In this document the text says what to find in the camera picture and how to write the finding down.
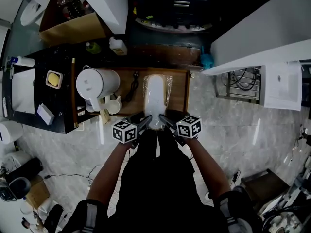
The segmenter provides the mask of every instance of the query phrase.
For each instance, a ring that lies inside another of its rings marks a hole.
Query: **person's left arm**
[[[100,172],[96,175],[86,200],[81,201],[69,222],[62,230],[63,233],[76,231],[90,232],[96,229],[102,232],[108,218],[107,209],[115,190],[122,163],[131,143],[119,143]]]

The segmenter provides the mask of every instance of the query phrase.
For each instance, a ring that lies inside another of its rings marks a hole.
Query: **green bottle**
[[[92,54],[97,54],[102,51],[102,48],[100,45],[98,45],[96,42],[87,42],[86,43],[86,50]]]

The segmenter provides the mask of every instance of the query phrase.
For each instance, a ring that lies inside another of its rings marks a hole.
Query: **sleeve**
[[[252,207],[248,195],[239,191],[226,192],[216,200],[218,208],[227,220],[229,233],[260,233],[262,220]]]
[[[62,233],[103,232],[107,220],[107,206],[97,200],[84,200],[78,204]]]

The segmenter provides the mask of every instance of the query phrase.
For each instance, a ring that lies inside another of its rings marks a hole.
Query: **white kettle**
[[[111,96],[120,86],[120,77],[113,70],[85,69],[77,77],[76,87],[81,97],[90,100],[94,111],[105,109],[100,99]]]

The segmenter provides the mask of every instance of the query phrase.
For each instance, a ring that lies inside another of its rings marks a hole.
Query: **gray marble floor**
[[[241,178],[270,168],[291,184],[311,149],[305,140],[299,141],[299,146],[294,148],[300,124],[311,126],[306,108],[301,112],[265,109],[260,105],[218,99],[209,76],[195,74],[191,79],[189,113],[202,118],[203,131],[199,140],[223,168],[228,180],[238,170]],[[42,175],[78,173],[87,176],[96,165],[105,163],[117,144],[110,139],[111,130],[107,127],[106,143],[100,145],[96,123],[87,124],[84,131],[73,131],[67,135],[28,126],[24,129],[25,134],[18,143],[24,151],[43,162],[45,169]],[[190,157],[187,146],[182,151]],[[192,163],[197,192],[203,203],[209,203],[205,199],[207,188],[194,159]],[[91,178],[99,169],[95,169]],[[88,193],[88,180],[78,176],[52,177],[46,180],[46,184],[52,197],[68,211],[73,211]],[[110,215],[118,201],[120,184],[121,178],[109,206]],[[168,195],[173,198],[175,192],[178,191],[168,191]]]

